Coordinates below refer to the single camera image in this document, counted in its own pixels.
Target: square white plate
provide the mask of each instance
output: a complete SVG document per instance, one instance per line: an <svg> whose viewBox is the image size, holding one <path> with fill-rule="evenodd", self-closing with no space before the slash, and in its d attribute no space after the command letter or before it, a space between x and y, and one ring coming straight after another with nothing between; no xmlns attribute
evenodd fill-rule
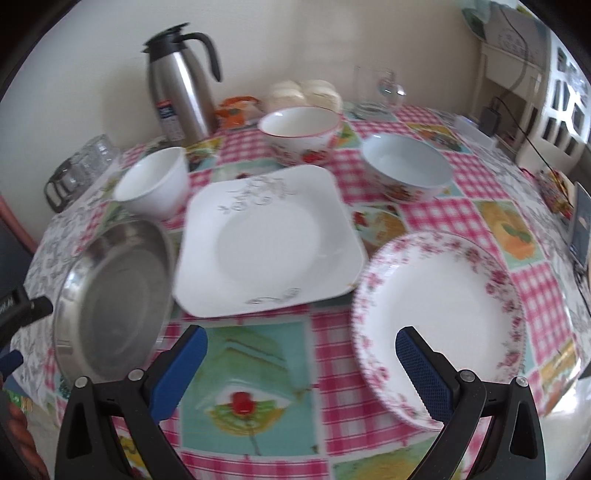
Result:
<svg viewBox="0 0 591 480"><path fill-rule="evenodd" d="M263 312L353 290L366 260L334 175L302 165L196 194L173 294L196 317Z"/></svg>

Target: white ceramic bowl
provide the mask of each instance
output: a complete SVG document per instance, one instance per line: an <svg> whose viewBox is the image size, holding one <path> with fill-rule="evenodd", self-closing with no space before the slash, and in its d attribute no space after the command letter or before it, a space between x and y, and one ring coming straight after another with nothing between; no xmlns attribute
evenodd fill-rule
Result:
<svg viewBox="0 0 591 480"><path fill-rule="evenodd" d="M341 118L327 108L295 106L269 113L258 127L281 165L322 165L339 139Z"/></svg>
<svg viewBox="0 0 591 480"><path fill-rule="evenodd" d="M453 180L453 170L445 156L414 138L372 135L363 142L362 154L371 180L395 202L426 202Z"/></svg>
<svg viewBox="0 0 591 480"><path fill-rule="evenodd" d="M189 195L189 165L181 147L165 148L142 158L121 178L113 199L131 213L168 220Z"/></svg>

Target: thermos lid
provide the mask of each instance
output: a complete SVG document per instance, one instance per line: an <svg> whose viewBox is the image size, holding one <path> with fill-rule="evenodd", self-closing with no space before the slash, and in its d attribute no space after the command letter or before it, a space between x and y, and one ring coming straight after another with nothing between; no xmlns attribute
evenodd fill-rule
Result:
<svg viewBox="0 0 591 480"><path fill-rule="evenodd" d="M183 42L180 41L181 30L186 27L188 23L182 23L175 25L174 27L162 30L155 36L150 38L144 45L147 47L144 53L150 55L150 62L156 61L170 55L176 51L180 51L184 46Z"/></svg>

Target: metal bowl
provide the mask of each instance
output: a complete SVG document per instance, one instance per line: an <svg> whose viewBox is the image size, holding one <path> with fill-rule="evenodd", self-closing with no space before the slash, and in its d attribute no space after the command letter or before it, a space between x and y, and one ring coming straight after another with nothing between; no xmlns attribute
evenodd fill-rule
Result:
<svg viewBox="0 0 591 480"><path fill-rule="evenodd" d="M122 379L144 365L170 314L174 258L164 229L130 219L75 259L57 300L57 363L73 384Z"/></svg>

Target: pink floral plate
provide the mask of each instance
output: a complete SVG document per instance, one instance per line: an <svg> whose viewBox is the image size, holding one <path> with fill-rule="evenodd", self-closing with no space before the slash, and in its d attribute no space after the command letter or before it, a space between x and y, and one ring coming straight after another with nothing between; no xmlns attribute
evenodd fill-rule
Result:
<svg viewBox="0 0 591 480"><path fill-rule="evenodd" d="M396 356L398 331L414 326L452 365L509 383L525 351L515 286L490 254L464 237L417 232L384 245L355 293L352 337L361 371L381 403L424 430L433 420Z"/></svg>

